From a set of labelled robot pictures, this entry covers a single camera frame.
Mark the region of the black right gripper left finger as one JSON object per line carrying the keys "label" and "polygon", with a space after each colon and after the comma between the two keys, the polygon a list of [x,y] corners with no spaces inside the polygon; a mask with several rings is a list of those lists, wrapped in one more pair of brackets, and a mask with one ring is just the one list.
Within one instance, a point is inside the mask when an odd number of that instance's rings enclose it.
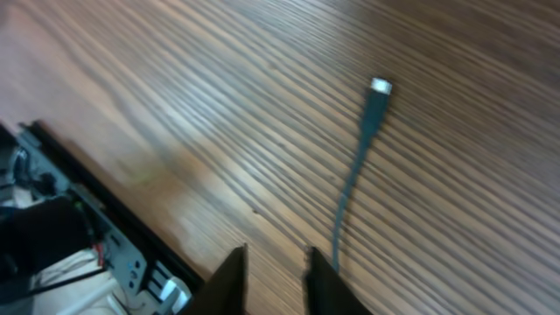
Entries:
{"label": "black right gripper left finger", "polygon": [[182,311],[184,315],[244,315],[247,245],[234,248],[204,287]]}

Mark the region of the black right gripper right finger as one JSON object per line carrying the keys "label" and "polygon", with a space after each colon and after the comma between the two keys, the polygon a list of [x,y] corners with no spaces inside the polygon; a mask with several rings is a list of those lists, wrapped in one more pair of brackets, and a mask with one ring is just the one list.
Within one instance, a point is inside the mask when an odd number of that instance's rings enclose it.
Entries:
{"label": "black right gripper right finger", "polygon": [[372,315],[319,249],[309,247],[306,262],[304,293],[309,315]]}

